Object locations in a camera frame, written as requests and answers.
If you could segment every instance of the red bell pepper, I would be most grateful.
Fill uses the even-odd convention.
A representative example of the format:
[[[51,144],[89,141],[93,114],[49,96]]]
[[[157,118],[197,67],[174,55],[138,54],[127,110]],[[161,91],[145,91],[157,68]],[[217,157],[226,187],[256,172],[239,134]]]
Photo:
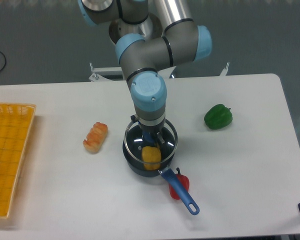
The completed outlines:
[[[189,186],[190,186],[190,182],[189,182],[189,178],[187,178],[185,175],[182,175],[180,173],[180,168],[176,168],[177,170],[177,174],[176,177],[179,179],[179,181],[181,182],[181,184],[184,186],[185,190],[188,192],[189,191]],[[178,196],[178,194],[176,193],[176,191],[174,190],[174,188],[169,184],[169,191],[170,191],[170,195],[173,199],[175,200],[179,200],[180,197]]]

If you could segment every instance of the pot handle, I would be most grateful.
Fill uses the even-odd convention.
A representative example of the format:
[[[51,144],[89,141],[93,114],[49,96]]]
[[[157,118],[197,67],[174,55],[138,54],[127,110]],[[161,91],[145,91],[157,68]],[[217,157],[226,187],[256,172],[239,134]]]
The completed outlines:
[[[174,171],[172,171],[171,168],[166,167],[162,170],[159,170],[159,173],[161,174],[161,177],[163,177],[173,187],[176,194],[178,194],[189,212],[192,215],[197,215],[200,212],[199,206],[187,192],[185,187],[181,184]]]

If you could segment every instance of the orange basket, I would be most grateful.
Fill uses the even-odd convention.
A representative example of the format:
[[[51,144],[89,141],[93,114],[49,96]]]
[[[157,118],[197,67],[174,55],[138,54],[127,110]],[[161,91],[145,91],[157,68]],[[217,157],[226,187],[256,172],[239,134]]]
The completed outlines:
[[[36,105],[0,103],[0,218],[7,218]]]

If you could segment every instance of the yellow food item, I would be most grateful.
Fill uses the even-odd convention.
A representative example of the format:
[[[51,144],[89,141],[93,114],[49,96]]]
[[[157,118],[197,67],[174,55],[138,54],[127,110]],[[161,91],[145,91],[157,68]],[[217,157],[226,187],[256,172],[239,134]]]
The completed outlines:
[[[144,169],[146,170],[156,170],[160,168],[161,162],[161,151],[157,147],[145,146],[142,148],[141,152],[142,161],[146,163],[158,163],[158,164],[146,164],[144,163]]]
[[[108,126],[101,122],[96,122],[90,129],[90,132],[83,140],[83,146],[91,153],[97,153],[101,148],[108,134]]]

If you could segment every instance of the yellow object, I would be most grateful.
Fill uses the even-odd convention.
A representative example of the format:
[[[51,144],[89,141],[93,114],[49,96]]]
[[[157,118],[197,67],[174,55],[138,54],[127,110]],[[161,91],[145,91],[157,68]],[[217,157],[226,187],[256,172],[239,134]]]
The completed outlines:
[[[36,105],[0,103],[0,218],[7,218]]]
[[[141,152],[142,161],[146,163],[158,163],[158,164],[146,164],[143,166],[146,170],[156,170],[160,168],[161,162],[161,151],[157,147],[145,146]]]

